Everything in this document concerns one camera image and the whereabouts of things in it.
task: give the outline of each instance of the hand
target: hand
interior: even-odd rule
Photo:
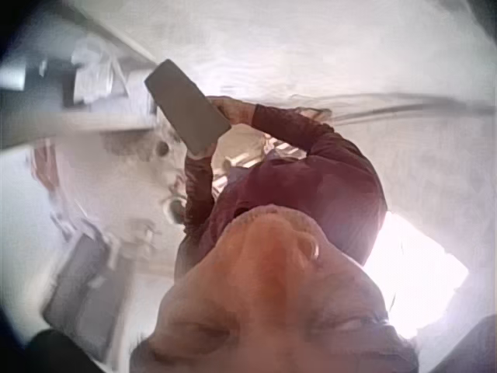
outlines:
[[[227,96],[210,96],[207,98],[230,121],[232,126],[236,124],[252,125],[255,105]]]
[[[199,161],[201,159],[205,158],[212,158],[214,155],[214,152],[216,151],[217,143],[209,145],[208,148],[204,149],[198,154],[193,154],[190,150],[186,153],[186,156],[190,159],[194,159],[196,161]]]

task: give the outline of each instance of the white wall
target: white wall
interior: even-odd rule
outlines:
[[[47,328],[40,306],[62,252],[47,191],[31,176],[29,156],[29,146],[0,154],[0,301],[23,341]]]

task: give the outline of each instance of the sunlight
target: sunlight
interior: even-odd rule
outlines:
[[[391,325],[404,338],[440,319],[468,274],[441,245],[390,212],[364,270],[380,287]]]

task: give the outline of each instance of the nose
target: nose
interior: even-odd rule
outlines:
[[[235,270],[245,313],[261,327],[289,322],[297,294],[318,255],[316,239],[277,214],[257,217],[247,228]]]

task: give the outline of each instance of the maroon shirt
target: maroon shirt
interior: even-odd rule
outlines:
[[[230,221],[267,204],[311,216],[331,243],[364,264],[387,212],[371,163],[332,127],[291,110],[258,105],[252,126],[305,150],[307,157],[266,159],[229,183],[215,202],[211,159],[187,157],[186,237],[179,246],[176,276],[212,250]]]

